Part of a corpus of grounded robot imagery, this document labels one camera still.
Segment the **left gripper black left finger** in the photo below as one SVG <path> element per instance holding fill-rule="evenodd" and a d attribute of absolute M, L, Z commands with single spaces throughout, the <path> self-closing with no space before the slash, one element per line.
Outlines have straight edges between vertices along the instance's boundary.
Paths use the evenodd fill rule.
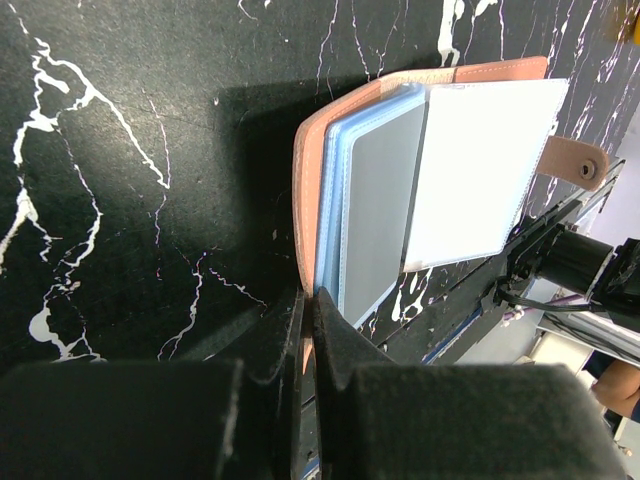
<path fill-rule="evenodd" d="M 294 479 L 301 291 L 201 361 L 32 363 L 1 380 L 5 479 Z"/>

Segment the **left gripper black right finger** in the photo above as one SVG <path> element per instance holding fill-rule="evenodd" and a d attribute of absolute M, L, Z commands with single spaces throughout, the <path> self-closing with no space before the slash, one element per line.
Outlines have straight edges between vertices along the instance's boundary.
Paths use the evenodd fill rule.
<path fill-rule="evenodd" d="M 326 479 L 622 479 L 582 384 L 555 365 L 403 366 L 329 293 L 312 301 Z"/>

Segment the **pink leather card holder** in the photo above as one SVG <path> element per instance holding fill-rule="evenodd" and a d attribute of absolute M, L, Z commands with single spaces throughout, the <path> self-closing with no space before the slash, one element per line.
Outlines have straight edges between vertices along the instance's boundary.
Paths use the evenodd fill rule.
<path fill-rule="evenodd" d="M 546 57 L 534 56 L 398 71 L 304 120 L 293 146 L 292 207 L 305 295 L 327 291 L 342 315 L 345 134 L 384 102 L 425 102 L 399 275 L 502 252 L 538 174 L 597 189 L 608 156 L 552 134 L 569 83 L 548 78 L 547 68 Z"/>

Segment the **grey credit card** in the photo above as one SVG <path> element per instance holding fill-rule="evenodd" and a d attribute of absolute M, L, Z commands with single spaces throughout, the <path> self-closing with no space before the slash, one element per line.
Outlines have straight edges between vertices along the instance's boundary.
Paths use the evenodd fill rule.
<path fill-rule="evenodd" d="M 345 244 L 340 302 L 354 327 L 375 310 L 400 272 L 425 102 L 384 102 L 345 134 Z"/>

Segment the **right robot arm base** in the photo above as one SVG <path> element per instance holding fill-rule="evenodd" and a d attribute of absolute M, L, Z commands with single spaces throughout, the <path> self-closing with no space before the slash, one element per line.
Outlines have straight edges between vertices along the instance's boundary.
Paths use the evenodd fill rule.
<path fill-rule="evenodd" d="M 566 219 L 583 203 L 567 200 L 529 220 L 507 244 L 506 274 L 493 302 L 547 313 L 560 333 L 613 357 L 639 364 L 639 241 L 614 247 L 576 233 Z M 516 292 L 532 278 L 547 280 L 583 299 L 543 303 Z"/>

